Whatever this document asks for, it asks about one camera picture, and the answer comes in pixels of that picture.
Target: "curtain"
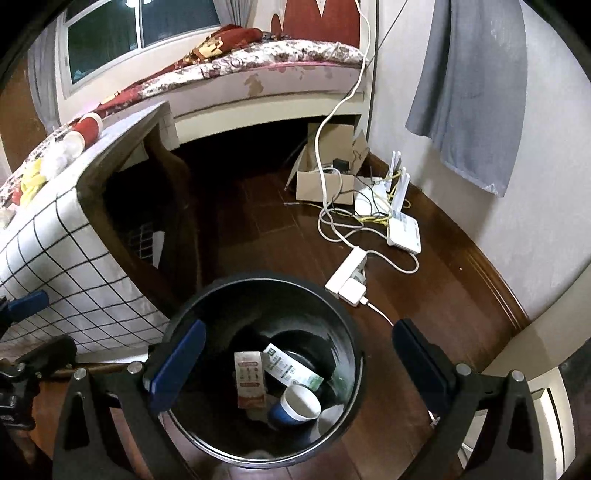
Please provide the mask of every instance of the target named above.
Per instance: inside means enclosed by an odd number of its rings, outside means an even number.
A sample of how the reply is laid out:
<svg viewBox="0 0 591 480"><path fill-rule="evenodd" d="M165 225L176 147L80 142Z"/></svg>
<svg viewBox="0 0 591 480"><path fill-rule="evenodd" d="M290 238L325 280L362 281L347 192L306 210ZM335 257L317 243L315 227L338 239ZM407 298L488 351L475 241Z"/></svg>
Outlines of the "curtain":
<svg viewBox="0 0 591 480"><path fill-rule="evenodd" d="M527 52L519 0L436 0L406 127L448 168L502 197L525 113Z"/></svg>
<svg viewBox="0 0 591 480"><path fill-rule="evenodd" d="M55 64L56 25L57 20L41 32L27 53L31 98L47 135L60 126Z"/></svg>
<svg viewBox="0 0 591 480"><path fill-rule="evenodd" d="M253 0L213 0L220 25L234 24L246 27Z"/></svg>

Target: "window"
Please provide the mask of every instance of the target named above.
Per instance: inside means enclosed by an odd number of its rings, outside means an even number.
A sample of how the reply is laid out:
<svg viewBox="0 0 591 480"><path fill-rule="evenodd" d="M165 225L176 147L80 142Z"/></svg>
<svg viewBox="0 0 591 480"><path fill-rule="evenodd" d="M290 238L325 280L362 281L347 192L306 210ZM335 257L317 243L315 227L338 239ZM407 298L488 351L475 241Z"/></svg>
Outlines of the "window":
<svg viewBox="0 0 591 480"><path fill-rule="evenodd" d="M66 11L72 84L129 52L214 25L213 0L74 0Z"/></svg>

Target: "checkered tablecloth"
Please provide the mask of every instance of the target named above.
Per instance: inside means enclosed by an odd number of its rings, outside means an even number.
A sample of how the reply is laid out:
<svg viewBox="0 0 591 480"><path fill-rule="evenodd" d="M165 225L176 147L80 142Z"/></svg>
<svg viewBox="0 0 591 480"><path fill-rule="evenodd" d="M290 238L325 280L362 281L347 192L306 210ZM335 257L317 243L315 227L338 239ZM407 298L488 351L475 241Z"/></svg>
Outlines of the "checkered tablecloth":
<svg viewBox="0 0 591 480"><path fill-rule="evenodd" d="M167 107L155 105L105 129L0 234L0 296L44 290L50 299L48 308L8 329L0 358L14 359L64 333L75 340L79 361L96 361L100 351L109 351L101 358L116 360L161 340L169 320L108 252L80 207L76 184L98 155L154 111L170 114ZM161 130L170 123L163 119Z"/></svg>

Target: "black trash can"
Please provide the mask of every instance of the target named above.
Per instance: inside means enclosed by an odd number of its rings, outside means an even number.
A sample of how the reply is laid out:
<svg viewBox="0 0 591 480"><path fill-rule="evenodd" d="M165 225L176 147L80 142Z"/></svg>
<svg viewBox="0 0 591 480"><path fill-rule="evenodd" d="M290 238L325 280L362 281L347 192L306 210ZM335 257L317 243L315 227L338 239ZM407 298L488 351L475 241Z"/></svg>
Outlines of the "black trash can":
<svg viewBox="0 0 591 480"><path fill-rule="evenodd" d="M185 315L205 322L207 341L171 416L201 450L246 468L293 465L338 439L355 418L365 358L353 319L323 288L277 274L239 275L196 295L177 318ZM315 421L274 430L238 409L234 352L269 343L324 378L316 391L324 410L342 409L320 435ZM268 374L265 380L280 397L285 386Z"/></svg>

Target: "dark brown floor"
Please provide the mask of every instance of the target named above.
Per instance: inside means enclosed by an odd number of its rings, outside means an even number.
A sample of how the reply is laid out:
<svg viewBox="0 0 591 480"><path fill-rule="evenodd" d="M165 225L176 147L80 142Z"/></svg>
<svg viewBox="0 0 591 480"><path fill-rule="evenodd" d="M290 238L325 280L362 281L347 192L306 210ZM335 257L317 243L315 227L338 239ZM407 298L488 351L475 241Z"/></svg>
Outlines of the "dark brown floor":
<svg viewBox="0 0 591 480"><path fill-rule="evenodd" d="M205 282L267 269L323 285L349 249L320 237L318 209L283 205L293 200L282 187L285 173L227 168L233 173L213 181L215 168L211 162L209 169L200 166L195 171ZM467 237L418 190L412 189L409 198L413 206L408 212L421 228L420 269L403 275L379 258L368 259L368 298L392 320L412 318L453 362L482 370L517 333L519 319L508 313L507 303L499 299L474 260L475 247ZM387 247L376 235L360 233L353 241L387 254L402 267L413 266L407 254ZM200 453L165 418L177 446L203 480L392 480L400 476L431 435L427 409L392 349L385 320L363 306L349 311L365 343L367 392L343 439L302 464L247 471ZM64 390L65 384L43 384L35 399L38 428L33 438L48 454L53 450ZM124 430L125 426L122 436L129 437ZM458 472L459 464L450 469L449 478ZM149 478L145 472L141 476Z"/></svg>

